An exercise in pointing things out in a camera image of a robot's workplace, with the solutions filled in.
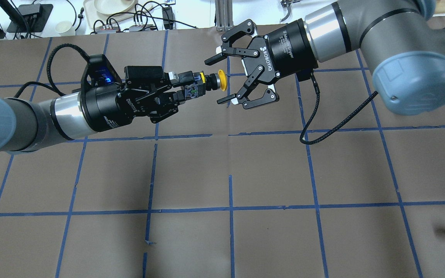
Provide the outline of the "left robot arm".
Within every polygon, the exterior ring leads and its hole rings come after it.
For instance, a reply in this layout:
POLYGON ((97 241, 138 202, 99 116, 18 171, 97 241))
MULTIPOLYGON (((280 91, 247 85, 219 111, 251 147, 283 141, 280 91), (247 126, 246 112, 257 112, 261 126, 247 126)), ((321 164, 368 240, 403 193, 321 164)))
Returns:
POLYGON ((0 98, 0 152, 33 151, 129 125, 136 117, 160 122, 187 100, 217 89, 203 72, 164 72, 126 66, 124 82, 87 88, 45 102, 0 98))

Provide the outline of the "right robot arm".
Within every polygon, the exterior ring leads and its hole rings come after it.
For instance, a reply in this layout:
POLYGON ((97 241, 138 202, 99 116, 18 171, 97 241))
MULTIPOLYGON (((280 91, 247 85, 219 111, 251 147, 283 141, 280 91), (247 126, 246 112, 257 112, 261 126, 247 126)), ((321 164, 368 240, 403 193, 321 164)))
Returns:
POLYGON ((360 49, 385 106, 417 115, 445 105, 445 28, 431 29, 434 0, 339 0, 304 19, 258 35, 250 19, 221 35, 213 65, 242 58, 247 81, 217 102, 244 109, 277 102, 274 84, 296 74, 307 79, 318 65, 360 49))

